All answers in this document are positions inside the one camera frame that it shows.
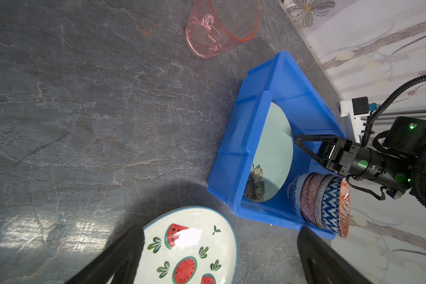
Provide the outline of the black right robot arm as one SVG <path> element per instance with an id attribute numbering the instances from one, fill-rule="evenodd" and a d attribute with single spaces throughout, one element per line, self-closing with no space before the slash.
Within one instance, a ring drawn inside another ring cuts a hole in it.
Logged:
<path id="1" fill-rule="evenodd" d="M 418 76 L 395 90 L 364 124 L 362 141 L 334 135 L 297 135 L 295 144 L 324 169 L 346 179 L 368 180 L 381 187 L 380 194 L 354 188 L 379 201 L 400 198 L 406 192 L 426 208 L 426 120 L 396 117 L 392 127 L 371 138 L 377 118 L 409 88 L 426 82 Z"/>

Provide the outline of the watermelon pattern plate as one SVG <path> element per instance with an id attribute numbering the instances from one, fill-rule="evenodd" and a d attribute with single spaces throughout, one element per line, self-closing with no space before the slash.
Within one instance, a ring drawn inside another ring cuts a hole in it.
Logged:
<path id="1" fill-rule="evenodd" d="M 144 227 L 136 284 L 230 284 L 237 240 L 229 221 L 207 207 L 170 211 Z"/>

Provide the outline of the green floral plate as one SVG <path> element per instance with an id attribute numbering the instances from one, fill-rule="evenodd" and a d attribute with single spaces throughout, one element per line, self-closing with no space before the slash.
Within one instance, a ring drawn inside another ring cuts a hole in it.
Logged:
<path id="1" fill-rule="evenodd" d="M 284 111 L 271 103 L 244 197 L 253 202 L 272 199 L 283 187 L 293 159 L 292 129 Z"/>

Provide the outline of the red pink glass bowl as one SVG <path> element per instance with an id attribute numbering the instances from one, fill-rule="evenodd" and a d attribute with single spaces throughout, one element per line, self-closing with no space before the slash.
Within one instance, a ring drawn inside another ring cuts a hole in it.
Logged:
<path id="1" fill-rule="evenodd" d="M 329 183 L 333 179 L 334 175 L 328 174 L 328 175 L 321 175 L 321 179 L 317 185 L 316 188 L 316 196 L 315 196 L 315 202 L 314 202 L 314 217 L 315 217 L 315 224 L 317 227 L 324 229 L 323 222 L 321 220 L 321 213 L 322 213 L 322 200 L 325 193 L 325 190 L 327 189 Z"/>

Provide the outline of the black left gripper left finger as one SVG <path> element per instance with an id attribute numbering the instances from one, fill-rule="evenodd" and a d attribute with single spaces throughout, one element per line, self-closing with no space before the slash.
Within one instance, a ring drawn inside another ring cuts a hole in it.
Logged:
<path id="1" fill-rule="evenodd" d="M 143 228 L 131 227 L 67 283 L 132 284 L 142 257 L 144 243 Z"/>

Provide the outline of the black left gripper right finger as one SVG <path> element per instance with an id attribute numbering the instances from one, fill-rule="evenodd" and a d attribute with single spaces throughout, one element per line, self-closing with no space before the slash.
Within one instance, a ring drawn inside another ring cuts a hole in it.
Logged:
<path id="1" fill-rule="evenodd" d="M 310 228 L 301 228 L 297 247 L 309 284 L 371 284 Z"/>

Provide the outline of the orange blue patterned bowl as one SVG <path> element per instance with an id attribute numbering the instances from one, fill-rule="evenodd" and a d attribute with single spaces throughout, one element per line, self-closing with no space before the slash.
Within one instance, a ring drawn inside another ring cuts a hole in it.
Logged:
<path id="1" fill-rule="evenodd" d="M 340 189 L 343 178 L 335 176 L 328 183 L 321 201 L 321 223 L 325 230 L 341 236 L 340 231 Z"/>

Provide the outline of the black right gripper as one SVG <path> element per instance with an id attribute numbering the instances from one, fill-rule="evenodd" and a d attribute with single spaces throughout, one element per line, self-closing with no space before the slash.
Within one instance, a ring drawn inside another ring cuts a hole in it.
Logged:
<path id="1" fill-rule="evenodd" d="M 340 176 L 348 175 L 375 182 L 392 193 L 405 193 L 410 187 L 411 169 L 408 162 L 361 147 L 334 135 L 296 135 L 294 143 L 312 160 Z M 306 143 L 319 143 L 315 153 Z"/>

